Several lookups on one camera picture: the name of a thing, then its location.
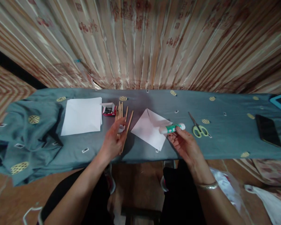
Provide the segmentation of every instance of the plastic bag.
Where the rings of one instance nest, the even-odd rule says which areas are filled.
[[[281,225],[281,200],[270,192],[251,185],[245,185],[247,192],[257,194],[271,219],[273,225]]]
[[[211,167],[210,170],[229,201],[234,205],[237,211],[241,213],[242,199],[240,197],[240,188],[237,180],[228,172],[223,173]]]

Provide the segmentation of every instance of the yellow scissors handle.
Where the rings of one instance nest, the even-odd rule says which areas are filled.
[[[201,125],[198,125],[198,126],[199,126],[199,128],[197,126],[193,127],[194,135],[197,138],[201,138],[202,135],[205,136],[205,137],[208,136],[209,133],[208,133],[207,129],[205,127],[201,126]]]

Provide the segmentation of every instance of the small box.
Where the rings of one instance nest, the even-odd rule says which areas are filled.
[[[116,106],[114,103],[102,103],[103,106],[103,116],[115,116],[116,115]]]

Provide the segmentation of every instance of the scissors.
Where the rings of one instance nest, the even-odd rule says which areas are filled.
[[[193,127],[193,133],[194,133],[194,135],[195,135],[197,138],[201,138],[202,135],[205,136],[205,137],[207,137],[208,134],[209,134],[208,131],[207,131],[207,129],[206,129],[205,127],[201,126],[201,125],[198,125],[198,124],[196,123],[195,119],[191,116],[190,112],[188,112],[188,114],[190,115],[191,119],[193,120],[193,122],[194,122],[194,124],[195,124],[194,127]]]

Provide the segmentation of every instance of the leg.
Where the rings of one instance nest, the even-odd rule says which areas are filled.
[[[201,203],[193,178],[184,160],[178,168],[163,169],[166,187],[161,224],[205,224]]]
[[[46,205],[42,209],[42,221],[45,221],[45,219],[49,216],[49,214],[57,206],[60,200],[68,192],[68,190],[71,188],[71,186],[83,172],[83,170],[73,173],[57,185],[57,187],[50,195]],[[113,224],[111,216],[107,211],[107,201],[109,199],[109,196],[110,192],[108,190],[108,184],[104,174],[102,174],[93,190],[81,224],[102,224],[102,222],[104,224]]]

